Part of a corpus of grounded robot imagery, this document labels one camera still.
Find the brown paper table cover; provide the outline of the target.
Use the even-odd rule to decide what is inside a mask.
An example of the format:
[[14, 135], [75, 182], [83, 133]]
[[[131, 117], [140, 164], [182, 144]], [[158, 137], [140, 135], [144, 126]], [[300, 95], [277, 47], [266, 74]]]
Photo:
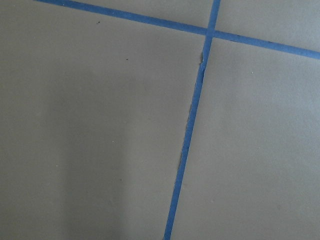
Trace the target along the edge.
[[3, 240], [317, 240], [317, 0], [3, 0]]

